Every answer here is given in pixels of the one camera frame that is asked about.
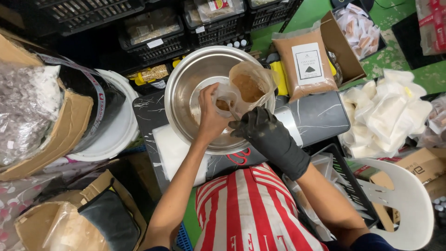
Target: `striped apron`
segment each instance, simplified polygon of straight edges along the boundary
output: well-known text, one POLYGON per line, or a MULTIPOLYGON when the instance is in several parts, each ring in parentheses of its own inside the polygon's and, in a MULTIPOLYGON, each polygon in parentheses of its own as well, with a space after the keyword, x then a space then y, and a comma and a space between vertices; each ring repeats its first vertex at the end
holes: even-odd
POLYGON ((294 199, 263 163, 197 188, 196 251, 328 251, 297 220, 294 199))

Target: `brown powder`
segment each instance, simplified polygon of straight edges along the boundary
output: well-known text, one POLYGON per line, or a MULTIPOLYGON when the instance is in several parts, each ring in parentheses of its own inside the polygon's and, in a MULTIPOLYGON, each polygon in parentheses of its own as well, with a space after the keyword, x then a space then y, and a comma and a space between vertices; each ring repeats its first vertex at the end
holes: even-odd
MULTIPOLYGON (((227 105, 227 102, 221 99, 217 99, 215 105, 223 111, 229 111, 229 106, 227 105)), ((234 101, 231 101, 231 107, 234 106, 234 101)))
POLYGON ((285 75, 287 76, 286 85, 290 96, 290 102, 296 101, 299 98, 309 94, 338 90, 331 73, 330 64, 328 62, 327 53, 325 52, 324 41, 322 40, 320 29, 316 29, 315 31, 293 38, 273 39, 273 44, 279 52, 282 63, 285 66, 284 71, 285 75), (315 42, 318 43, 325 81, 300 85, 297 77, 297 66, 294 64, 292 47, 315 42))
POLYGON ((232 82, 240 90, 243 101, 247 103, 254 103, 265 95, 265 93, 259 89, 258 83, 254 82, 248 75, 240 74, 236 76, 232 82))

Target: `stainless steel bowl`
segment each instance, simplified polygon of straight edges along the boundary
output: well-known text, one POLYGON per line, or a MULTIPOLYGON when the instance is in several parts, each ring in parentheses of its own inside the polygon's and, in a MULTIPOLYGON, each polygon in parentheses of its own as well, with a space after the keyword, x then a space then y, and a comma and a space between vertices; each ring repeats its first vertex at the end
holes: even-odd
MULTIPOLYGON (((228 84, 230 69, 241 61, 251 61, 261 66, 255 58, 242 50, 228 46, 210 46, 189 54, 172 71, 165 89, 164 106, 172 129, 185 143, 190 145, 198 133, 200 90, 216 82, 228 84)), ((264 106, 274 111, 275 105, 275 98, 272 96, 264 106)), ((208 146, 206 153, 226 155, 250 146, 242 138, 231 137, 230 132, 224 130, 208 146)))

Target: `gloved hand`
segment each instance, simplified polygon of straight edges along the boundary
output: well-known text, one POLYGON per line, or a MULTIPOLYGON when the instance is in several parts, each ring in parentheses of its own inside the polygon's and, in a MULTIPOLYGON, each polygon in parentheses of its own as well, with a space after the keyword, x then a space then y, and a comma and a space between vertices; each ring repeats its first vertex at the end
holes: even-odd
POLYGON ((244 138, 291 180, 307 170, 311 157, 297 146, 288 129, 268 109, 255 107, 240 121, 229 122, 232 137, 244 138))

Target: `hand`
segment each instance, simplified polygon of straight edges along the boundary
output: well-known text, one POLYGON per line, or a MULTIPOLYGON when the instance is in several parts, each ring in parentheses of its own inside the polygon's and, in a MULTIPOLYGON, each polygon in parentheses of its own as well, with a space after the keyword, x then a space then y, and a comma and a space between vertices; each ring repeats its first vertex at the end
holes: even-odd
POLYGON ((240 121, 229 122, 231 136, 244 138, 291 180, 307 170, 311 157, 297 146, 288 129, 266 108, 255 107, 240 121))
POLYGON ((223 130, 228 126, 231 118, 220 116, 215 110, 212 103, 212 93, 217 89, 219 83, 215 83, 203 88, 198 96, 201 109, 200 127, 198 129, 197 140, 201 140, 206 144, 216 139, 223 130))

